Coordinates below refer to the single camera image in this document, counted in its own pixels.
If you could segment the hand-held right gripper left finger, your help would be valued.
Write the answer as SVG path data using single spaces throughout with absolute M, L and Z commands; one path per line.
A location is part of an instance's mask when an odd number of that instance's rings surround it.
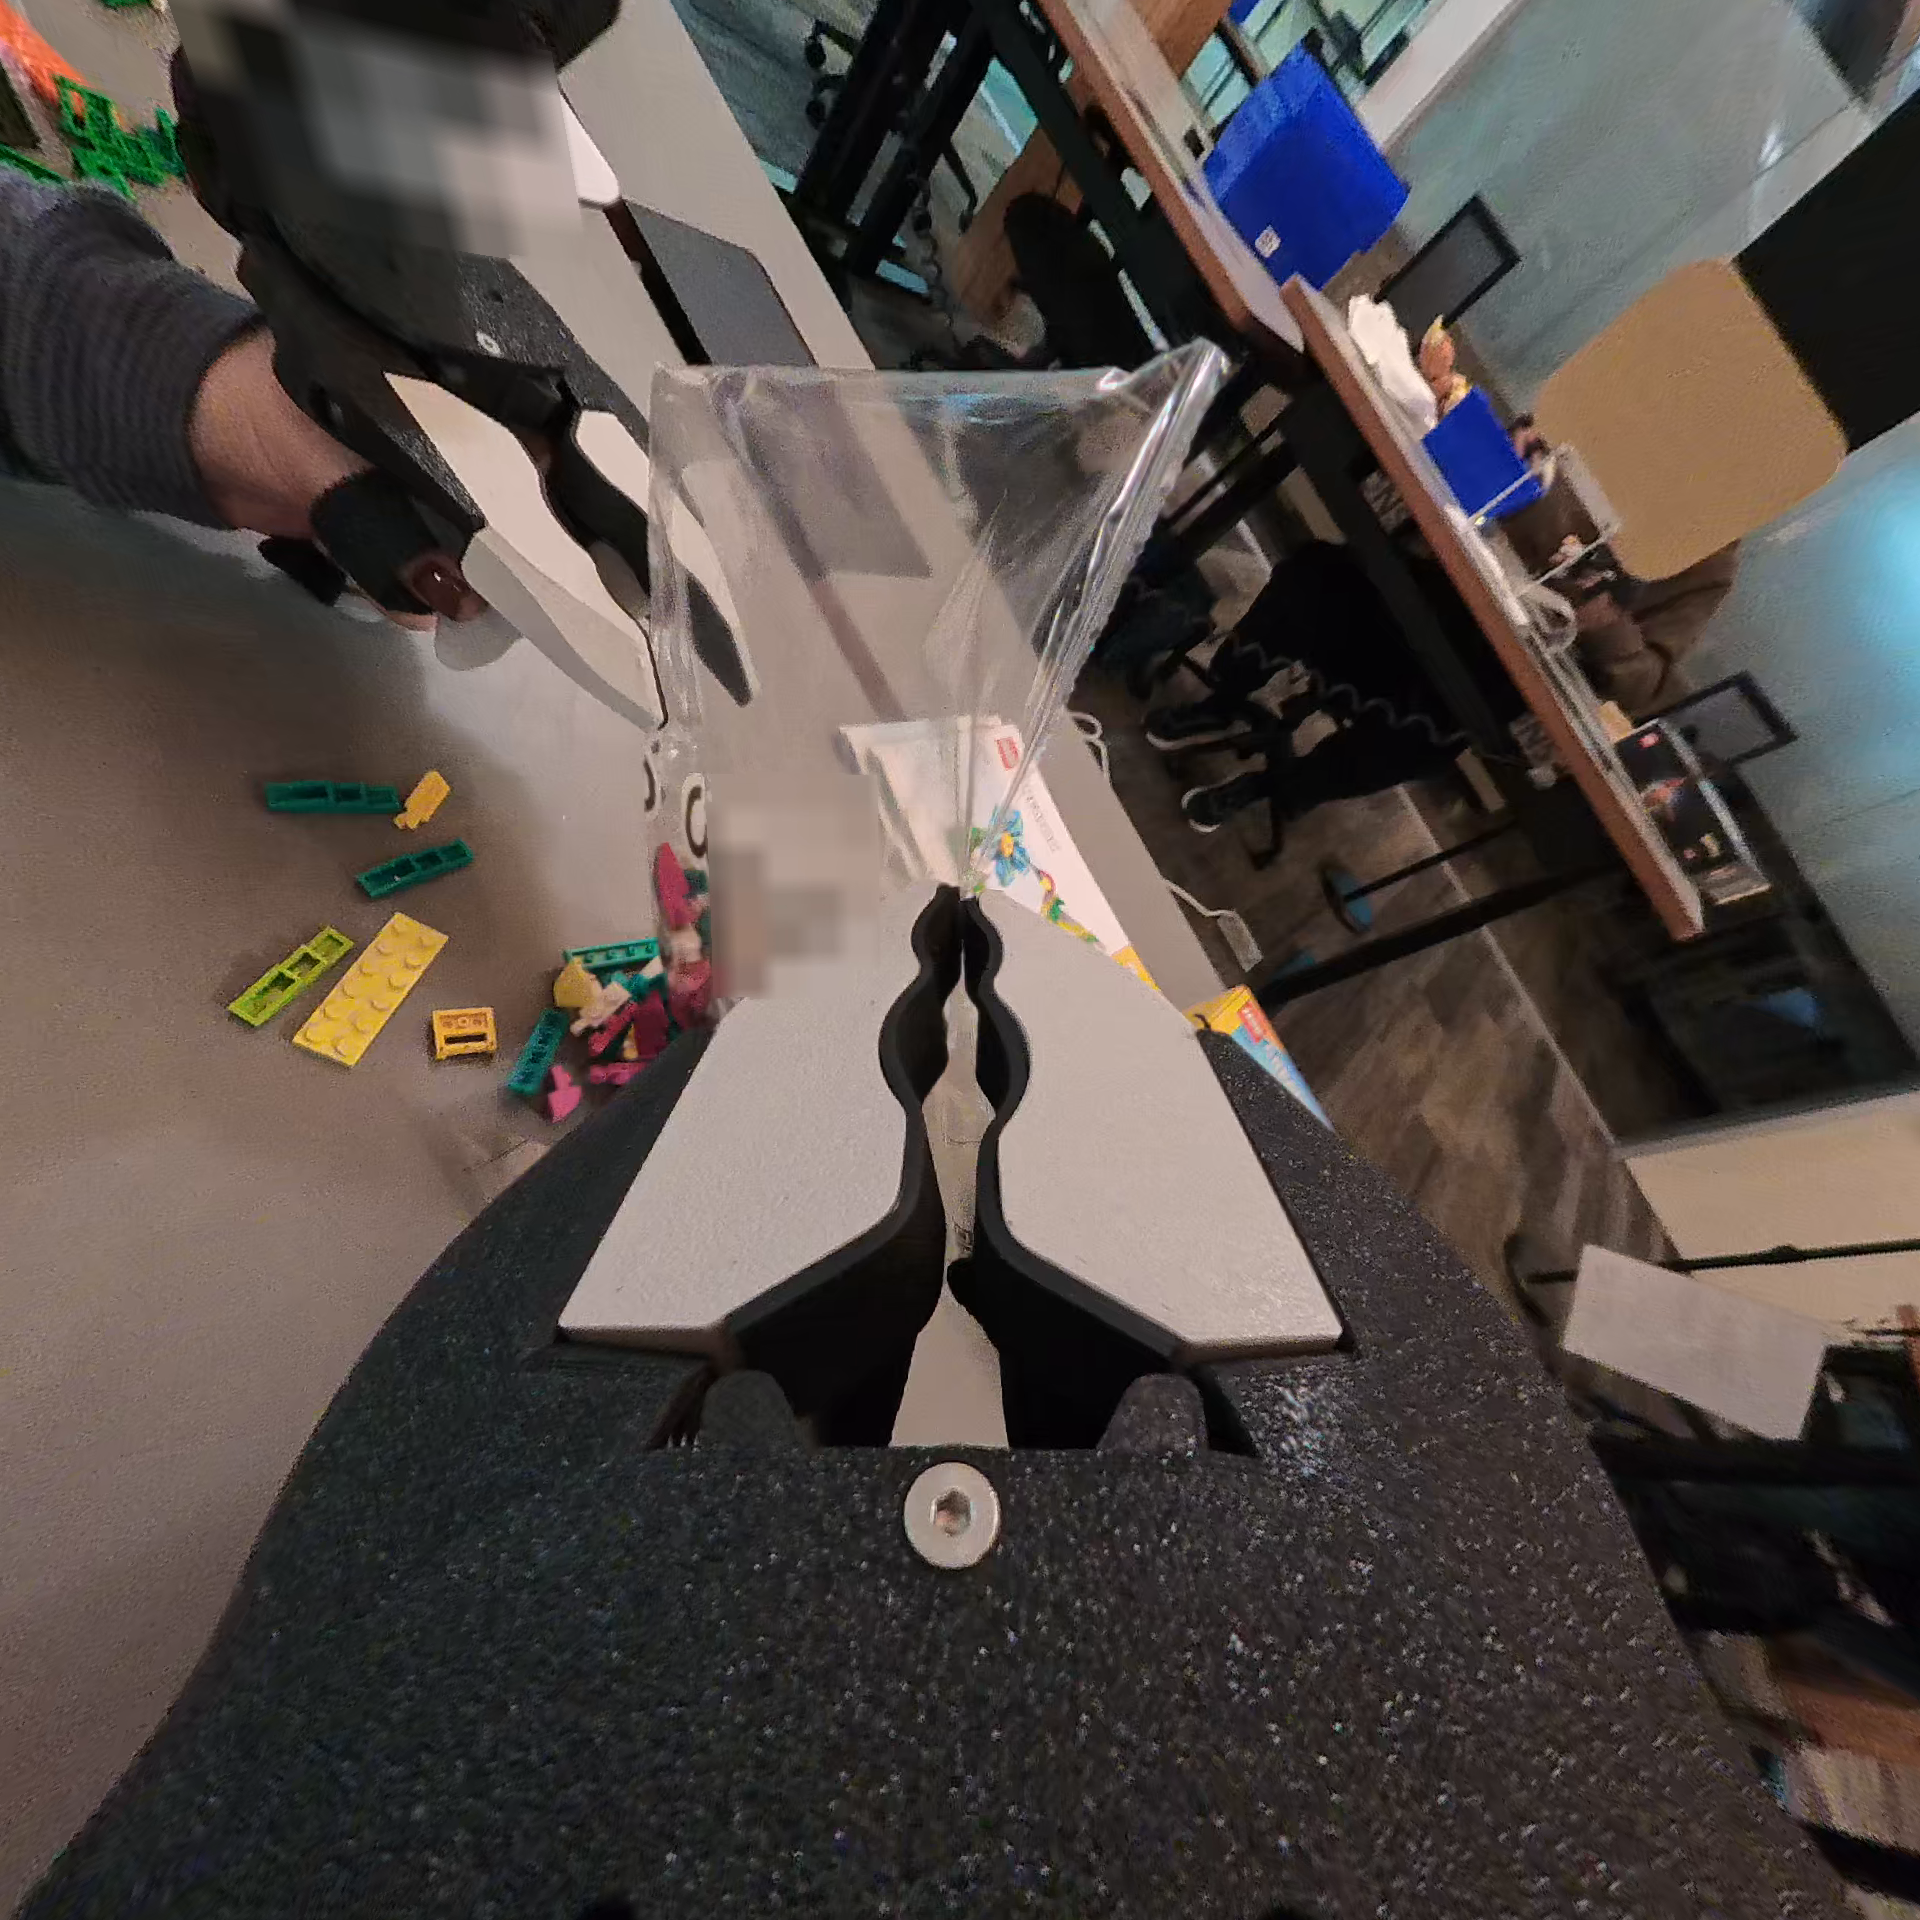
M 950 1065 L 957 889 L 889 899 L 710 1034 L 561 1311 L 570 1342 L 769 1375 L 829 1445 L 894 1439 L 947 1282 L 927 1101 Z

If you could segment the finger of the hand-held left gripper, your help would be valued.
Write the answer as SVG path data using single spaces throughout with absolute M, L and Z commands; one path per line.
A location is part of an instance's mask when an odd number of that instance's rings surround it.
M 537 464 L 511 429 L 424 378 L 391 375 L 390 385 L 483 517 L 463 561 L 471 588 L 574 687 L 637 728 L 660 728 L 647 631 L 553 512 Z
M 566 529 L 637 634 L 641 708 L 690 708 L 694 668 L 739 708 L 754 702 L 717 548 L 627 417 L 583 405 L 570 421 Z

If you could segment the clear bag of colourful lego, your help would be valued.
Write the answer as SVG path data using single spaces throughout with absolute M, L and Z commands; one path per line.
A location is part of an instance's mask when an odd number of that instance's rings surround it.
M 754 662 L 743 708 L 694 668 L 667 731 L 707 779 L 721 995 L 789 987 L 947 887 L 889 871 L 840 737 L 924 718 L 1016 722 L 1156 988 L 1221 987 L 1076 711 L 1224 372 L 1191 342 L 1137 372 L 659 375 L 656 478 L 707 525 Z

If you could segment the person's left forearm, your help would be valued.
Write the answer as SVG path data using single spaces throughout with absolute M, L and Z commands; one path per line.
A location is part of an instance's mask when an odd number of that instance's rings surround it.
M 124 199 L 4 172 L 4 474 L 223 525 L 191 452 L 214 361 L 260 328 Z

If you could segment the pile of colourful lego pieces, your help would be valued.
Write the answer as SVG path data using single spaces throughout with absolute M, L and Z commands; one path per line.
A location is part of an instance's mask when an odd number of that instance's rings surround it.
M 396 907 L 474 865 L 469 841 L 427 835 L 451 799 L 439 769 L 407 792 L 371 779 L 270 779 L 260 799 L 280 818 L 377 818 L 399 828 L 407 848 L 351 881 L 376 907 Z M 550 1127 L 571 1121 L 589 1092 L 636 1087 L 673 1039 L 713 1024 L 717 984 L 707 854 L 707 787 L 690 779 L 680 835 L 651 848 L 656 932 L 563 948 L 546 1002 L 503 1079 L 503 1092 Z M 444 932 L 400 908 L 367 939 L 326 924 L 236 995 L 227 1011 L 260 1032 L 317 995 L 291 1044 L 314 1061 L 356 1068 L 399 1024 L 446 947 Z

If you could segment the pile of loose lego pieces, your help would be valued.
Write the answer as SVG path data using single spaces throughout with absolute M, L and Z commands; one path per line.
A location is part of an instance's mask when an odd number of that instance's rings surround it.
M 101 182 L 127 199 L 134 188 L 187 179 L 181 122 L 169 108 L 129 121 L 109 94 L 51 67 L 29 69 L 26 79 L 34 99 L 51 111 L 79 179 Z

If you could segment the dark lego box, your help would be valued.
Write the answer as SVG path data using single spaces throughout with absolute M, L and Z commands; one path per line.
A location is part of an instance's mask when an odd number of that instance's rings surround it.
M 1723 908 L 1771 891 L 1771 877 L 1723 797 L 1713 764 L 1686 728 L 1657 718 L 1621 734 L 1614 757 L 1670 854 L 1707 902 Z

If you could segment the person's left hand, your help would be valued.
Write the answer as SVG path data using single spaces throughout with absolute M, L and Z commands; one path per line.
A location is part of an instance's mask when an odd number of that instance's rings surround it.
M 274 337 L 263 322 L 237 331 L 214 355 L 187 415 L 187 454 L 197 479 L 201 529 L 254 534 L 270 561 L 326 602 L 367 588 L 324 557 L 314 504 L 369 471 L 286 395 L 274 372 Z

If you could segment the instruction booklet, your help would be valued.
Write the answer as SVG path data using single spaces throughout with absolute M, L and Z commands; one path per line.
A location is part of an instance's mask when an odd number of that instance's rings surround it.
M 900 881 L 964 884 L 976 828 L 976 722 L 924 718 L 847 727 L 844 741 L 876 789 L 889 871 Z
M 1060 932 L 1100 948 L 1156 987 L 1141 948 L 1076 847 L 1064 812 L 1040 771 L 1026 769 L 1026 741 L 1016 722 L 976 722 L 976 828 L 964 898 L 1010 894 Z

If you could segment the black office chair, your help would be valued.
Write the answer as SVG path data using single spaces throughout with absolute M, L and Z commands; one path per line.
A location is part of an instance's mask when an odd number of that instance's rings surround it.
M 1016 287 L 1040 317 L 1036 367 L 1131 372 L 1157 357 L 1119 262 L 1077 215 L 1026 192 L 1004 208 L 1004 237 Z

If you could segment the orange brick separator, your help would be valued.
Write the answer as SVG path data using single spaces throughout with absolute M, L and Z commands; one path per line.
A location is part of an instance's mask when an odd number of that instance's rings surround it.
M 4 69 L 11 82 L 26 85 L 46 104 L 57 104 L 60 85 L 87 88 L 89 79 L 74 69 L 11 2 L 4 15 Z

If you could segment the white paper sheet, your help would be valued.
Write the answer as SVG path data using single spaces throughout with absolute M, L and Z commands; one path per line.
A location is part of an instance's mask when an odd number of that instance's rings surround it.
M 1803 1434 L 1824 1357 L 1856 1329 L 1583 1247 L 1563 1352 L 1754 1437 Z

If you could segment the stack of blue bins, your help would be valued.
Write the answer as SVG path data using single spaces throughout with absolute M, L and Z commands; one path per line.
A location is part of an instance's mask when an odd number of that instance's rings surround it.
M 1371 251 L 1410 199 L 1351 99 L 1303 45 L 1239 105 L 1204 177 L 1267 275 L 1317 291 Z

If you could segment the white crumpled paper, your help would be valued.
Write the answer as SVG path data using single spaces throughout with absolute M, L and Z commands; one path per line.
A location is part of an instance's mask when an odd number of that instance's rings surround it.
M 1420 368 L 1414 339 L 1393 307 L 1356 294 L 1347 307 L 1350 337 L 1386 399 L 1419 438 L 1437 425 L 1437 395 Z

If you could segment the tan rounded board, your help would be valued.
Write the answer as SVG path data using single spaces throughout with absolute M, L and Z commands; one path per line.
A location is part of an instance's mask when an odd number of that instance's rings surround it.
M 1841 421 L 1734 259 L 1676 269 L 1534 398 L 1614 512 L 1619 562 L 1670 579 L 1821 491 Z

